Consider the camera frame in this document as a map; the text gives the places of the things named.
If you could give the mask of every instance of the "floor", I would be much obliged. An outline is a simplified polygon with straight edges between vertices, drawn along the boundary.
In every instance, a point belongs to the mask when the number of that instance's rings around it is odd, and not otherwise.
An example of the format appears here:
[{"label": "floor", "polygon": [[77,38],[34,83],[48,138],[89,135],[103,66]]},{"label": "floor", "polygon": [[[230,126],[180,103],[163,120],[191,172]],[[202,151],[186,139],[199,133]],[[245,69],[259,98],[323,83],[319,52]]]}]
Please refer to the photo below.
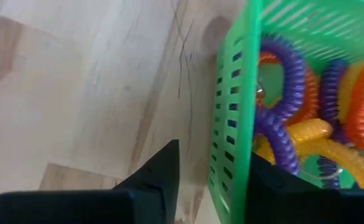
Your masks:
[{"label": "floor", "polygon": [[176,222],[217,223],[209,44],[222,34],[206,27],[235,5],[0,0],[0,193],[108,188],[180,139]]}]

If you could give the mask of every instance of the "purple spiral coil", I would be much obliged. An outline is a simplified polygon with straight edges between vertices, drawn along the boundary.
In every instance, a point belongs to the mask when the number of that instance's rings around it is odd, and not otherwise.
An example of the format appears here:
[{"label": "purple spiral coil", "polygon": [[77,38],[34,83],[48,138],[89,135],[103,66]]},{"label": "purple spiral coil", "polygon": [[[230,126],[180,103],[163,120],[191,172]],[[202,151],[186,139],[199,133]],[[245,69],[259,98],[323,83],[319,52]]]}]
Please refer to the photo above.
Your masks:
[{"label": "purple spiral coil", "polygon": [[271,111],[285,121],[302,105],[305,88],[304,61],[288,41],[275,35],[262,36],[261,52],[274,54],[284,70],[282,98]]},{"label": "purple spiral coil", "polygon": [[[331,139],[339,143],[347,142],[338,120],[337,97],[338,85],[341,77],[346,72],[348,63],[342,59],[331,60],[322,74],[320,81],[319,102],[320,118],[331,124],[334,129]],[[317,161],[320,176],[328,177],[338,171],[337,163],[325,157],[320,156]],[[339,178],[322,179],[324,189],[339,189]]]},{"label": "purple spiral coil", "polygon": [[268,139],[276,165],[290,174],[298,175],[299,162],[281,118],[270,110],[256,107],[254,128],[255,132]]}]

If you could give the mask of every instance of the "green plastic basket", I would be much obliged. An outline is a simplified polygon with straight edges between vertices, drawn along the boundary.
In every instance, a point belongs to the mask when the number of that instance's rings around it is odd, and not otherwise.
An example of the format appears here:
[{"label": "green plastic basket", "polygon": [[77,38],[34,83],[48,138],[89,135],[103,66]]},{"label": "green plastic basket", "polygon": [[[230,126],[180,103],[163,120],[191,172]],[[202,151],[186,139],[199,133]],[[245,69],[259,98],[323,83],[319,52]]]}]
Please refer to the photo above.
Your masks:
[{"label": "green plastic basket", "polygon": [[218,52],[208,176],[222,223],[245,221],[262,32],[290,40],[319,74],[334,58],[364,60],[364,1],[249,0],[229,30]]}]

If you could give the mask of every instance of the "wooden floor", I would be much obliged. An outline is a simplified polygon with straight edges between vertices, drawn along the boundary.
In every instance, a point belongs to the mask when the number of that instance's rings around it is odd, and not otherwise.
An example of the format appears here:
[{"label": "wooden floor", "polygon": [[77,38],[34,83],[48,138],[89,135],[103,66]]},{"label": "wooden floor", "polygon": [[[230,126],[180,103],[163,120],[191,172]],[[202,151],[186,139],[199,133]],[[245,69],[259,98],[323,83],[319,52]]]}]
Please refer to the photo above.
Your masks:
[{"label": "wooden floor", "polygon": [[46,180],[72,172],[62,167],[122,180],[179,139],[176,220],[216,223],[206,190],[215,83],[207,38],[221,37],[206,27],[233,19],[236,5],[0,1],[0,193],[69,188]]}]

